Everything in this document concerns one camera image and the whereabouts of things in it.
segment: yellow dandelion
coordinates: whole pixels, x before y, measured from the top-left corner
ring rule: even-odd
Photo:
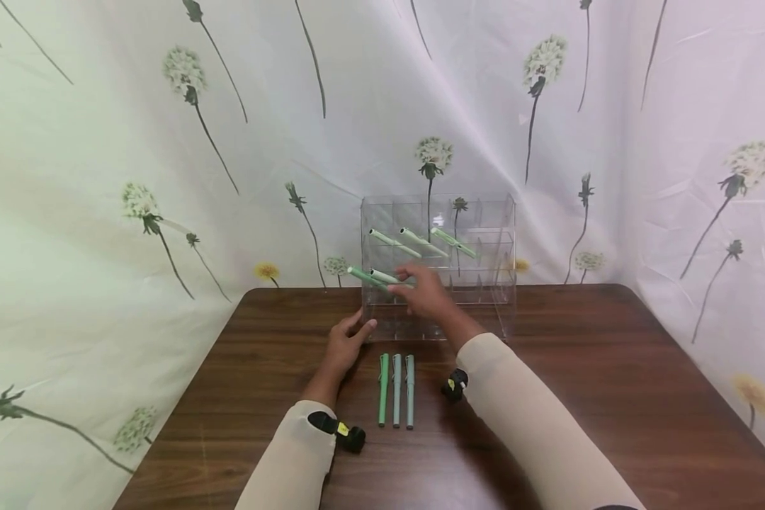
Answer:
[[[748,426],[753,430],[757,413],[765,415],[765,387],[762,382],[746,374],[737,374],[733,382],[740,398],[751,409],[751,421],[749,421]]]
[[[276,278],[281,275],[281,271],[274,263],[262,262],[255,266],[255,276],[266,281],[270,281],[275,284],[277,288],[281,286],[277,283]]]
[[[516,259],[513,261],[513,267],[517,273],[527,273],[531,269],[531,263],[527,259]]]

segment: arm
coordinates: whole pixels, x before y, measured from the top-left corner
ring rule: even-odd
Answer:
[[[467,372],[468,403],[521,464],[544,509],[644,510],[564,404],[507,345],[453,304],[438,275],[413,265],[398,273],[416,277],[416,288],[394,285],[392,292],[446,333]]]
[[[317,510],[323,479],[334,456],[334,435],[308,422],[314,412],[335,418],[340,382],[360,353],[376,322],[369,321],[349,337],[361,313],[340,321],[329,334],[322,364],[303,390],[301,400],[289,409],[275,436],[255,466],[236,510]]]

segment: right hand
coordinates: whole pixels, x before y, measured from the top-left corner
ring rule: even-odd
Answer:
[[[442,280],[431,269],[417,263],[406,263],[397,268],[397,277],[403,281],[414,277],[417,281],[413,289],[407,285],[388,286],[393,295],[408,302],[408,313],[437,322],[456,310],[456,304],[442,285]]]

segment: finger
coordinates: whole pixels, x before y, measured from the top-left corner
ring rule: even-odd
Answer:
[[[377,320],[371,319],[370,321],[363,324],[363,327],[360,328],[360,331],[357,331],[357,334],[351,337],[352,342],[356,342],[357,344],[362,344],[363,342],[368,339],[368,337],[371,336],[371,332],[374,331],[374,328],[377,327]]]

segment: hand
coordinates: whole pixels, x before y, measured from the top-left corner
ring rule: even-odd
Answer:
[[[408,302],[408,313],[440,322],[440,318],[456,311],[456,304],[442,285],[442,280],[431,269],[415,263],[406,263],[397,268],[397,275],[400,280],[414,277],[417,281],[413,289],[407,285],[388,286],[393,295],[398,295]]]
[[[323,356],[320,370],[338,375],[340,379],[343,379],[346,372],[351,369],[351,366],[357,361],[357,355],[360,354],[361,345],[377,327],[377,321],[372,319],[363,324],[363,327],[354,336],[349,336],[350,329],[360,321],[362,314],[361,308],[357,310],[355,315],[344,318],[331,329],[327,352]]]

